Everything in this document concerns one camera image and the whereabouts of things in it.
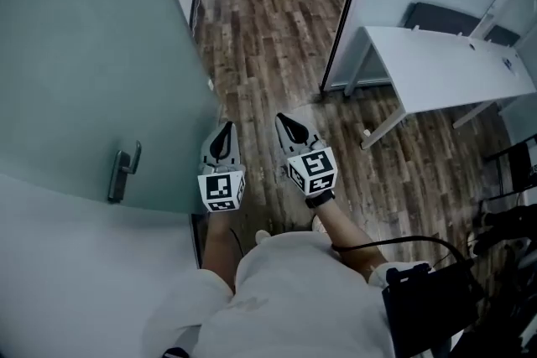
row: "hallway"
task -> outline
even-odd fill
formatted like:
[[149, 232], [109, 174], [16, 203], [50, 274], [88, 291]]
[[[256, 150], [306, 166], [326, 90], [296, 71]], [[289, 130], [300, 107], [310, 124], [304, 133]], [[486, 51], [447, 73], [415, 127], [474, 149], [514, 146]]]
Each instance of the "hallway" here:
[[[508, 146], [491, 107], [461, 129], [465, 108], [410, 116], [369, 150], [362, 132], [374, 129], [397, 106], [390, 87], [321, 97], [318, 82], [336, 32], [343, 0], [202, 0], [196, 41], [221, 98], [222, 120], [237, 124], [247, 193], [237, 233], [247, 252], [256, 230], [273, 234], [307, 229], [312, 214], [282, 169], [274, 128], [277, 112], [316, 124], [340, 169], [336, 198], [374, 240], [424, 234], [466, 248], [477, 202], [496, 186], [482, 156]], [[445, 250], [428, 243], [384, 246], [388, 259], [426, 259]], [[484, 281], [498, 256], [479, 274]]]

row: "white shirt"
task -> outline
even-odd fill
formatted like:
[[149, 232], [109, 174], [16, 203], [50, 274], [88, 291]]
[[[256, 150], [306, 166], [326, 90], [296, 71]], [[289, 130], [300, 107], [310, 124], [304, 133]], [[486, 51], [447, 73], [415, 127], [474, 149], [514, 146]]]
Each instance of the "white shirt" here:
[[241, 260], [234, 296], [213, 272], [186, 273], [148, 322], [143, 356], [178, 345], [195, 358], [392, 357], [384, 274], [415, 264], [383, 264], [367, 284], [326, 234], [270, 237]]

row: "door handle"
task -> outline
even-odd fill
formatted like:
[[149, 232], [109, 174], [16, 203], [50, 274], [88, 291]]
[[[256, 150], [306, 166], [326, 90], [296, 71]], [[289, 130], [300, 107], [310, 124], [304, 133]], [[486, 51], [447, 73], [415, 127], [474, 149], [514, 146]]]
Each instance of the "door handle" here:
[[110, 186], [108, 187], [109, 203], [122, 202], [123, 196], [125, 195], [125, 187], [127, 186], [127, 177], [130, 174], [136, 174], [141, 154], [142, 144], [138, 140], [136, 141], [136, 150], [132, 159], [125, 151], [117, 151], [116, 158], [114, 159], [114, 166], [112, 168]]

